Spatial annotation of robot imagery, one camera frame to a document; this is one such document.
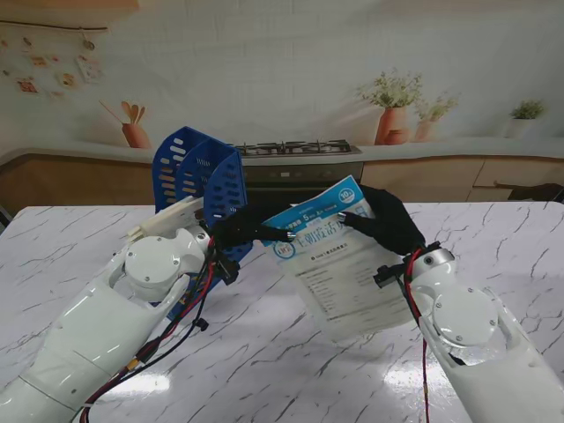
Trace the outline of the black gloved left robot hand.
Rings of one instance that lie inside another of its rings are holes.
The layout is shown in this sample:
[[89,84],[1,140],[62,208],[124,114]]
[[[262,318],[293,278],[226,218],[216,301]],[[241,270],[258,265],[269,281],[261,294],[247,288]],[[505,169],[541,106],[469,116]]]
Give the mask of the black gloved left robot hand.
[[212,228],[216,247],[229,249],[252,241],[292,242],[296,238],[295,233],[264,224],[281,211],[280,207],[273,205],[248,204],[242,207]]

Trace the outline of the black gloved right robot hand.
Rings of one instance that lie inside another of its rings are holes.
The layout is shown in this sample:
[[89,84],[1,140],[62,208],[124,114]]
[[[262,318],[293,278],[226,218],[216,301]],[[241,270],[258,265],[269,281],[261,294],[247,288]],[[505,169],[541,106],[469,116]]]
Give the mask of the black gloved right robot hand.
[[426,246],[424,235],[417,228],[403,202],[385,189],[360,185],[373,218],[361,217],[348,211],[338,219],[346,226],[372,237],[382,247],[400,256],[407,256]]

